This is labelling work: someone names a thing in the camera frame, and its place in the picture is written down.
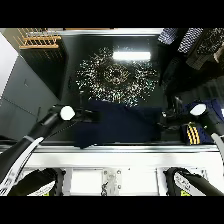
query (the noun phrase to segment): navy fabric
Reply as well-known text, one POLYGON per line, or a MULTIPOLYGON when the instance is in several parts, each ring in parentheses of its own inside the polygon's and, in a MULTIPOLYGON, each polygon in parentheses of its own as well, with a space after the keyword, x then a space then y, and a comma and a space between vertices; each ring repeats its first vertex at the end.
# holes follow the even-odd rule
POLYGON ((160 140, 157 125, 162 109, 128 107, 123 104, 91 100, 85 109, 100 112, 99 123, 78 123, 74 126, 74 141, 81 149, 93 144, 144 143, 160 140))
MULTIPOLYGON (((196 106, 199 102, 195 101, 193 103, 190 103, 188 105, 185 105, 183 107, 183 113, 187 113, 187 111, 191 110, 194 106, 196 106)), ((224 117, 222 115, 221 107, 216 99, 213 100, 203 100, 200 103, 204 103, 207 106, 207 110, 214 110, 217 117, 220 119, 220 121, 224 122, 224 117)), ((214 141, 212 140, 211 136, 206 133, 204 128, 200 124, 196 124, 196 129, 199 134, 200 143, 201 144, 214 144, 214 141)), ((187 136, 187 126, 182 126, 184 141, 187 144, 190 144, 189 138, 187 136)))

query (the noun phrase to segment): metal bracket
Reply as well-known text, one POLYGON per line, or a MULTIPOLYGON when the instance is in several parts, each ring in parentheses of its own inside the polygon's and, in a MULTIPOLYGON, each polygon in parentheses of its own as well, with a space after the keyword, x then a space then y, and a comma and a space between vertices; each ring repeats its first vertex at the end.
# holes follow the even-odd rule
POLYGON ((105 168, 103 169, 102 196, 119 196, 121 185, 121 169, 105 168))

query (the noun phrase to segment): yellow stripe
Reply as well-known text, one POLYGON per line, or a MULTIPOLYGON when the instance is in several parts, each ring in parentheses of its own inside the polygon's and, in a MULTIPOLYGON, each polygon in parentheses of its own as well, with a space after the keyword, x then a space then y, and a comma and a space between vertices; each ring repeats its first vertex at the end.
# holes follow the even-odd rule
POLYGON ((190 134, 188 128, 187 128, 187 135, 188 135, 188 138, 190 140, 190 144, 192 145, 193 142, 192 142, 191 134, 190 134))
POLYGON ((189 129, 190 129, 191 135, 192 135, 192 137, 193 137, 194 144, 197 144, 193 129, 192 129, 191 127, 189 127, 189 129))
POLYGON ((195 132, 195 135, 196 135, 196 138, 197 138, 197 144, 200 144, 200 138, 199 138, 199 134, 198 134, 198 130, 196 127, 193 127, 194 129, 194 132, 195 132))

